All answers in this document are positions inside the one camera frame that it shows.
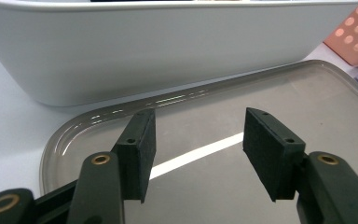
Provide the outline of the translucent grey box lid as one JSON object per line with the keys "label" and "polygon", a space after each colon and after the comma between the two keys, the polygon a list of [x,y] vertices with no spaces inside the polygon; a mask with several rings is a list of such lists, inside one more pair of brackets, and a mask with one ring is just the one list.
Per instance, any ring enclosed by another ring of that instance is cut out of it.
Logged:
{"label": "translucent grey box lid", "polygon": [[271,113],[308,152],[338,155],[358,174],[358,82],[308,61],[71,119],[45,148],[41,190],[77,179],[89,155],[110,150],[132,115],[152,108],[154,168],[145,199],[126,202],[126,224],[299,224],[295,203],[272,201],[243,152],[250,107]]}

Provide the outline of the white divided storage box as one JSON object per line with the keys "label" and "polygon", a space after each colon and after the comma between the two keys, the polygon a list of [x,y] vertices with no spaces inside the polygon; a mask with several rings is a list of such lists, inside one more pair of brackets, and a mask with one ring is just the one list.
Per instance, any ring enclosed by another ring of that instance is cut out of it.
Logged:
{"label": "white divided storage box", "polygon": [[83,105],[309,55],[358,0],[0,0],[0,62],[36,101]]}

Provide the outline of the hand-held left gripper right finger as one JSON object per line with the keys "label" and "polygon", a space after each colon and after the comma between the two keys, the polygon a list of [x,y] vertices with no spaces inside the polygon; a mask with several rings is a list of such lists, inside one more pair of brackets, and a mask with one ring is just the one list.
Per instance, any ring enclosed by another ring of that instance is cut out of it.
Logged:
{"label": "hand-held left gripper right finger", "polygon": [[297,199],[301,224],[358,224],[358,175],[306,143],[270,113],[248,107],[242,148],[273,202]]}

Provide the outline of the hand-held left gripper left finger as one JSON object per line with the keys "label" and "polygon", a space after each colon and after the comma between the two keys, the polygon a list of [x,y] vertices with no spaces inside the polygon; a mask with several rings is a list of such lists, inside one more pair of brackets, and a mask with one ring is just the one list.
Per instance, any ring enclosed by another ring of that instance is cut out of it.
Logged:
{"label": "hand-held left gripper left finger", "polygon": [[67,224],[125,224],[124,202],[143,202],[157,151],[153,109],[135,113],[110,151],[82,164]]}

